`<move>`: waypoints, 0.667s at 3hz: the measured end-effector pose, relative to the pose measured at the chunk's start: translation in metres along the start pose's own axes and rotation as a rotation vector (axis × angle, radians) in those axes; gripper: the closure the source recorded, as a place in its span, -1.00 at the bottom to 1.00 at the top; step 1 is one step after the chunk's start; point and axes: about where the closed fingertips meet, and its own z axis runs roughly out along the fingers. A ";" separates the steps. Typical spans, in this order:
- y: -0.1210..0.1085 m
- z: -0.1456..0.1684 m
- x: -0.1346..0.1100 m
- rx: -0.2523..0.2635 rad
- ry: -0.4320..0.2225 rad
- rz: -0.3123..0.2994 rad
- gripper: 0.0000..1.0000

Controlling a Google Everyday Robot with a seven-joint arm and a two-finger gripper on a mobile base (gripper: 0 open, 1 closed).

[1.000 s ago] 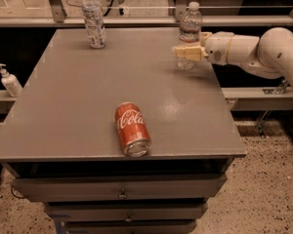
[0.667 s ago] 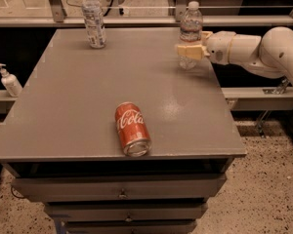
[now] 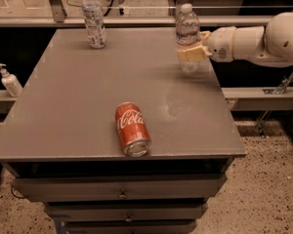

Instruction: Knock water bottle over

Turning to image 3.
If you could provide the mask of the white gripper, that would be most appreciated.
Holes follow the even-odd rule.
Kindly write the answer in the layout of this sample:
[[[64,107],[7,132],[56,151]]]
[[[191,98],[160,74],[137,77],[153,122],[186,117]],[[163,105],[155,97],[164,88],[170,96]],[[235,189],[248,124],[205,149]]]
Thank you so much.
[[[233,36],[236,32],[235,26],[220,27],[213,31],[201,31],[200,40],[207,42],[206,46],[196,46],[178,50],[179,60],[184,61],[202,61],[210,57],[216,62],[232,62],[233,61]]]

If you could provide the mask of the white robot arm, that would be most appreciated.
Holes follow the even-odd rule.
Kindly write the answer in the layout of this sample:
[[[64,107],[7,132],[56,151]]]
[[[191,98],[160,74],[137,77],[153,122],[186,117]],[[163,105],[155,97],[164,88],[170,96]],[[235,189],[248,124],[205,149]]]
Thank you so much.
[[[242,59],[268,67],[293,66],[293,13],[273,17],[266,27],[220,27],[213,32],[203,31],[200,36],[197,45],[177,51],[179,60]]]

